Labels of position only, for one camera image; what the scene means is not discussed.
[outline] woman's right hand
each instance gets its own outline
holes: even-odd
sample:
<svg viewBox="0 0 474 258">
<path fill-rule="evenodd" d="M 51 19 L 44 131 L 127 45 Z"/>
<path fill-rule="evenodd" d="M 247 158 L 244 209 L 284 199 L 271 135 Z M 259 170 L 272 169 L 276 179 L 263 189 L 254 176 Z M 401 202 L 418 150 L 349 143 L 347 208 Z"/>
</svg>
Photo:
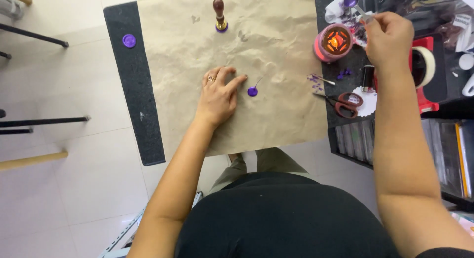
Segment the woman's right hand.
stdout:
<svg viewBox="0 0 474 258">
<path fill-rule="evenodd" d="M 392 12 L 374 15 L 365 25 L 367 56 L 377 72 L 397 72 L 409 69 L 408 57 L 413 42 L 413 25 L 408 19 Z"/>
</svg>

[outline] pants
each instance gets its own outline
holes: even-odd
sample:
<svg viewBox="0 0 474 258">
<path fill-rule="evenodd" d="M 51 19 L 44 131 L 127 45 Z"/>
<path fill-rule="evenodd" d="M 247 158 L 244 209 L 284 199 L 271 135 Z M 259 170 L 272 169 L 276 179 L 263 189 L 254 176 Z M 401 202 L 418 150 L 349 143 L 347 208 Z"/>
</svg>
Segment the pants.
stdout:
<svg viewBox="0 0 474 258">
<path fill-rule="evenodd" d="M 295 162 L 282 150 L 273 147 L 255 151 L 257 154 L 257 172 L 282 172 L 314 179 L 304 168 Z M 247 174 L 247 165 L 242 156 L 232 162 L 222 175 L 216 180 L 209 194 L 220 191 L 225 186 Z"/>
</svg>

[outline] paper doily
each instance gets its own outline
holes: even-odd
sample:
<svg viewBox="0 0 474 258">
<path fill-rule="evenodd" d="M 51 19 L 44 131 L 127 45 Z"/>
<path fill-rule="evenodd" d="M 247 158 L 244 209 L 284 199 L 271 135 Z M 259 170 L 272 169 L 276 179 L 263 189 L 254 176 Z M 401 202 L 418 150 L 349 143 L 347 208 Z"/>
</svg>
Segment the paper doily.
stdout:
<svg viewBox="0 0 474 258">
<path fill-rule="evenodd" d="M 357 108 L 359 112 L 358 116 L 369 116 L 371 115 L 377 106 L 377 93 L 372 92 L 363 92 L 362 86 L 359 86 L 352 91 L 355 94 L 358 94 L 364 100 L 364 103 Z"/>
</svg>

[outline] black countertop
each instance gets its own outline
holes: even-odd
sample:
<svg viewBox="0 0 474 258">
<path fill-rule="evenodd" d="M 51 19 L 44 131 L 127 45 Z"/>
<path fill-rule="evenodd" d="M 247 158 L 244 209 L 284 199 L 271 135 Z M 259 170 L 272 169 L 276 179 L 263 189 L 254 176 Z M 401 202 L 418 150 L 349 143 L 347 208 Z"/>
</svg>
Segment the black countertop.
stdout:
<svg viewBox="0 0 474 258">
<path fill-rule="evenodd" d="M 319 31 L 322 31 L 328 25 L 324 20 L 324 14 L 325 7 L 331 1 L 333 0 L 315 0 Z M 372 10 L 373 2 L 373 0 L 365 0 L 362 7 L 366 11 Z M 163 163 L 165 162 L 163 143 L 148 61 L 146 60 L 137 2 L 107 7 L 104 9 L 104 16 L 142 163 L 146 166 Z M 132 49 L 125 47 L 122 43 L 122 37 L 128 33 L 133 34 L 137 39 L 137 44 Z M 446 75 L 448 85 L 444 102 L 458 100 L 462 88 L 470 77 L 470 73 L 466 71 L 455 70 L 459 74 L 457 78 L 451 73 L 450 68 L 456 66 L 459 56 L 460 54 L 445 51 L 444 60 L 447 69 L 443 75 Z M 347 67 L 353 72 L 351 75 L 345 76 L 343 80 L 337 81 L 335 86 L 325 83 L 326 95 L 339 95 L 360 86 L 364 65 L 370 65 L 370 62 L 364 49 L 357 45 L 354 45 L 352 50 L 342 59 L 331 64 L 323 63 L 323 77 L 328 80 L 336 80 L 339 71 Z M 355 119 L 341 118 L 336 115 L 329 104 L 327 104 L 327 113 L 329 127 L 374 118 L 374 115 Z"/>
</svg>

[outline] label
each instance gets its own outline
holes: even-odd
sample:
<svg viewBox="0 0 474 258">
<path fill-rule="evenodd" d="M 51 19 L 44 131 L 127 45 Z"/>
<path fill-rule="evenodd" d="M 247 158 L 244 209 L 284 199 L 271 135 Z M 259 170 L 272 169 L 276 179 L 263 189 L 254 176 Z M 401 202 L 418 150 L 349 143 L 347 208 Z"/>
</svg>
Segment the label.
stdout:
<svg viewBox="0 0 474 258">
<path fill-rule="evenodd" d="M 351 103 L 354 103 L 354 104 L 358 104 L 359 103 L 359 98 L 357 98 L 356 96 L 354 95 L 350 95 L 349 96 L 349 99 L 347 100 L 348 102 L 351 102 Z"/>
<path fill-rule="evenodd" d="M 471 16 L 466 14 L 457 14 L 454 17 L 453 25 L 466 29 L 471 23 Z"/>
</svg>

